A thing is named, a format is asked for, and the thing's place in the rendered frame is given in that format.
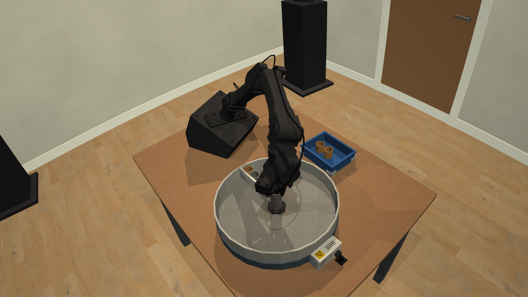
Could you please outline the blue open-top bin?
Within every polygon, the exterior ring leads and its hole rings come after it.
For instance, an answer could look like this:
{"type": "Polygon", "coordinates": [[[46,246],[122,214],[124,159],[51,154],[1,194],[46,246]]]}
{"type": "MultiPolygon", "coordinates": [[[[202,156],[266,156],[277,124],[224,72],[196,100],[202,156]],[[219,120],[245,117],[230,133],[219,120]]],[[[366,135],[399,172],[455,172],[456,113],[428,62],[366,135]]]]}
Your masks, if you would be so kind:
{"type": "Polygon", "coordinates": [[[338,172],[347,164],[351,163],[351,159],[354,158],[356,151],[324,130],[324,132],[319,133],[305,142],[303,153],[306,158],[318,165],[325,172],[328,170],[332,173],[336,170],[338,172]],[[323,141],[325,147],[332,147],[332,158],[326,159],[324,158],[324,152],[316,152],[317,141],[323,141]]]}

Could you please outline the bronze bushing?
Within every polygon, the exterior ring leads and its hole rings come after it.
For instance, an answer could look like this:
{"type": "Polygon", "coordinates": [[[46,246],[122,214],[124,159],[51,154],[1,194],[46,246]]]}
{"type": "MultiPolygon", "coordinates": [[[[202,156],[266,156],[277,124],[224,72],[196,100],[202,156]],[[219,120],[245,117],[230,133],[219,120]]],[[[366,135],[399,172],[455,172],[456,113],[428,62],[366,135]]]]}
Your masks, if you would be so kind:
{"type": "Polygon", "coordinates": [[[326,159],[332,158],[332,147],[330,146],[324,147],[324,158],[326,159]]]}
{"type": "Polygon", "coordinates": [[[253,167],[251,167],[251,166],[246,166],[246,167],[244,167],[243,169],[244,169],[248,174],[250,174],[250,172],[253,171],[253,167]]]}
{"type": "Polygon", "coordinates": [[[323,153],[324,147],[325,147],[325,143],[323,141],[316,142],[316,152],[317,153],[323,153]]]}

